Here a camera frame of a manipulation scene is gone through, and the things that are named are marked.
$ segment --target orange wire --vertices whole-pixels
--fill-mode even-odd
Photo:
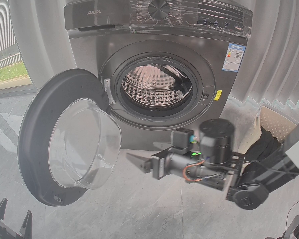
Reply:
[[[187,175],[186,175],[186,170],[187,170],[187,168],[189,168],[189,167],[196,166],[196,165],[201,165],[201,164],[203,164],[204,162],[205,162],[205,160],[202,160],[202,161],[200,161],[200,162],[198,162],[198,163],[195,163],[195,164],[191,164],[191,165],[185,166],[185,168],[183,169],[183,176],[184,176],[185,180],[187,180],[187,181],[192,181],[192,182],[196,182],[196,181],[201,181],[201,180],[203,180],[203,178],[194,179],[194,180],[188,178]]]

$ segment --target black cylinder motor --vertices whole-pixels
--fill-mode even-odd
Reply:
[[[199,150],[206,160],[206,165],[226,164],[232,155],[234,125],[228,120],[207,120],[199,126]]]

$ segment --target stainless steel drum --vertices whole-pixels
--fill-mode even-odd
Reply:
[[[184,100],[192,83],[174,66],[146,64],[129,71],[122,87],[129,98],[142,106],[165,108]]]

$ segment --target qr code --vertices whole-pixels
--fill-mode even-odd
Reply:
[[[242,51],[235,52],[235,58],[241,59],[242,56],[243,56],[243,52]]]

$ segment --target control panel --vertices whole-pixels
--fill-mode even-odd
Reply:
[[[230,0],[78,0],[64,7],[67,30],[223,32],[249,38],[252,12]]]
[[[197,24],[199,25],[242,32],[243,20],[244,14],[239,10],[207,1],[198,2]]]

